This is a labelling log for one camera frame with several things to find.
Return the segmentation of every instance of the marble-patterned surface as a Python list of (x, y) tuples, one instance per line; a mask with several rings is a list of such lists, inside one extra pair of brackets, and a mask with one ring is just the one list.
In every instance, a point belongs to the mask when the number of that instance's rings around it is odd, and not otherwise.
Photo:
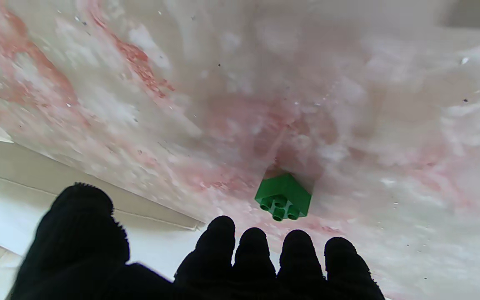
[[(0, 131), (274, 249), (343, 235), (393, 300), (480, 299), (465, 2), (0, 0)], [(283, 171), (313, 192), (295, 222), (252, 200)]]

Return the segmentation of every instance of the glove finger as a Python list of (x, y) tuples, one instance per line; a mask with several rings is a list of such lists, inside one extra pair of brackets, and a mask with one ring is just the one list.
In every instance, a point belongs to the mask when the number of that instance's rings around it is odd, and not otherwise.
[(238, 282), (275, 279), (275, 267), (270, 260), (270, 250), (265, 233), (259, 228), (249, 228), (242, 234), (236, 249), (233, 279)]
[(282, 243), (278, 281), (292, 292), (305, 292), (313, 283), (323, 281), (322, 267), (310, 236), (303, 230), (292, 230)]
[(354, 298), (384, 299), (368, 265), (350, 241), (333, 237), (325, 244), (324, 254), (327, 279), (335, 289)]
[(175, 283), (229, 279), (234, 248), (233, 220), (227, 216), (215, 218), (197, 241), (194, 251), (181, 262)]

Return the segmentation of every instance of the green lego brick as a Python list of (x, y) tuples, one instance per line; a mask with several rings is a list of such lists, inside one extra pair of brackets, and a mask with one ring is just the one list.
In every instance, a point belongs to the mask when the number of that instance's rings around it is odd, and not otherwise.
[(255, 201), (261, 209), (271, 213), (274, 220), (280, 222), (307, 216), (311, 197), (292, 175), (285, 174), (264, 179)]

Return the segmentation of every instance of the gloved hand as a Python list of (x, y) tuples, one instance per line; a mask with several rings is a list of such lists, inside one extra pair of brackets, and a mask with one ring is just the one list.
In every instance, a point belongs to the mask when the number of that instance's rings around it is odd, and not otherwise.
[(233, 220), (215, 218), (179, 266), (174, 284), (210, 298), (384, 299), (366, 262), (342, 237), (325, 245), (327, 279), (309, 235), (302, 230), (293, 230), (284, 239), (277, 275), (261, 229), (244, 232), (232, 265), (234, 247)]

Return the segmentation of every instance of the lego stud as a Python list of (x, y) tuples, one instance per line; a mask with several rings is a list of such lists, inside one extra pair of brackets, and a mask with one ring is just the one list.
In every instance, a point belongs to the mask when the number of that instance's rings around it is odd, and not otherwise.
[(273, 219), (277, 222), (281, 222), (284, 218), (284, 209), (276, 208), (274, 209)]
[(269, 211), (272, 208), (273, 198), (267, 197), (260, 200), (260, 208), (265, 211)]
[(275, 207), (283, 208), (286, 206), (286, 198), (282, 195), (277, 195), (274, 197), (274, 204)]
[(288, 207), (288, 211), (286, 213), (288, 219), (290, 220), (297, 220), (299, 218), (299, 209), (295, 208), (293, 205)]

